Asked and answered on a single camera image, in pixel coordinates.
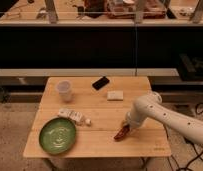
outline ceramic plate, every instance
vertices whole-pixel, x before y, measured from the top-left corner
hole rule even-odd
[[[39,144],[49,154],[59,154],[72,147],[76,127],[65,118],[55,118],[44,125],[39,135]]]

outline plate rim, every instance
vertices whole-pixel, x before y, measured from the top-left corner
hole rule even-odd
[[[43,132],[43,130],[46,128],[46,126],[48,126],[50,123],[52,123],[52,122],[54,122],[54,121],[56,121],[56,120],[60,120],[60,119],[61,119],[61,120],[65,120],[65,121],[69,121],[69,122],[73,125],[74,131],[75,131],[75,135],[74,135],[73,142],[70,144],[70,146],[69,146],[68,148],[62,150],[61,152],[56,153],[56,152],[47,151],[47,150],[43,147],[42,142],[41,142],[41,141],[42,141],[41,139],[42,139],[42,137],[43,137],[43,136],[42,136],[42,132]],[[73,123],[73,121],[71,121],[69,118],[63,118],[63,117],[56,117],[56,118],[53,118],[53,119],[47,121],[47,122],[43,125],[43,127],[42,127],[41,130],[40,130],[38,140],[39,140],[39,145],[40,145],[40,147],[41,147],[46,153],[51,154],[51,155],[56,155],[56,154],[64,153],[65,151],[70,150],[71,147],[75,144],[75,141],[76,141],[76,126],[75,126],[75,124]]]

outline wood grain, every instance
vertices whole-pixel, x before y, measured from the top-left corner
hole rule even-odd
[[[147,118],[141,128],[133,130],[128,137],[115,142],[113,137],[121,128],[126,113],[133,100],[151,91],[146,77],[108,77],[110,83],[96,91],[92,83],[100,77],[52,77],[49,78],[41,99],[27,144],[25,157],[140,157],[169,156],[171,150],[163,125]],[[69,80],[75,93],[73,101],[65,103],[55,90],[61,80]],[[123,101],[107,101],[107,91],[122,90]],[[62,107],[81,112],[92,120],[92,125],[76,126],[77,137],[73,148],[63,154],[51,156],[39,146],[41,128],[49,120],[57,117]]]

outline table leg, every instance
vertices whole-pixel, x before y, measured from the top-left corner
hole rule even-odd
[[[143,165],[141,166],[141,169],[146,169],[148,166],[149,162],[152,160],[152,157],[147,157],[146,160],[144,161]]]
[[[42,158],[42,160],[45,162],[45,164],[51,169],[51,171],[60,171],[58,167],[56,167],[50,159],[48,158]]]

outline paper cup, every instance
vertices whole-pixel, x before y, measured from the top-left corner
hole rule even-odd
[[[72,100],[72,87],[68,80],[59,82],[56,85],[56,91],[59,93],[63,101],[70,102]]]

